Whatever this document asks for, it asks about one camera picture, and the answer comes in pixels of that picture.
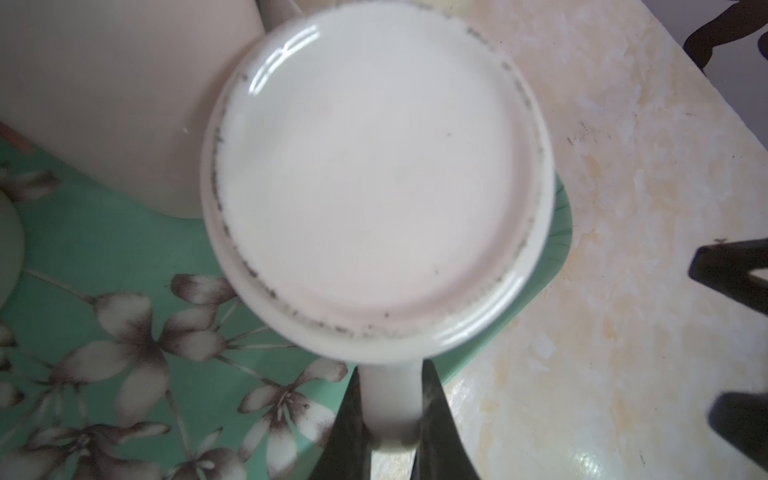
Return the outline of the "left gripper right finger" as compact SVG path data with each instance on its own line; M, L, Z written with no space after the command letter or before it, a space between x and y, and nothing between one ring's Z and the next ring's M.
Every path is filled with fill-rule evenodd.
M437 369L431 360L422 367L423 416L419 422L411 479L478 480L457 431Z

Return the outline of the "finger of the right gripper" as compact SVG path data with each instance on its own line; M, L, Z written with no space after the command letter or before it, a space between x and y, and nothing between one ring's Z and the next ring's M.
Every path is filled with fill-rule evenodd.
M722 439L767 470L767 393L725 392L708 413Z
M715 243L700 247L689 277L763 315L767 314L767 280L753 274L767 268L767 239Z

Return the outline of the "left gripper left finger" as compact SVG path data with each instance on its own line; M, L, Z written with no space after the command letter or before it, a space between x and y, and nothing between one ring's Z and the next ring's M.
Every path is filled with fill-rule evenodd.
M363 421L360 375L355 368L323 453L310 480L369 480L371 435Z

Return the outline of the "white mug red inside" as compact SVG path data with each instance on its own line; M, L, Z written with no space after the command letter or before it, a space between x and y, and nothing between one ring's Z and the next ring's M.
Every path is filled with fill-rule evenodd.
M350 2L269 31L211 116L205 226L243 303L357 365L362 419L409 445L423 362L518 297L546 243L552 144L520 70L408 1Z

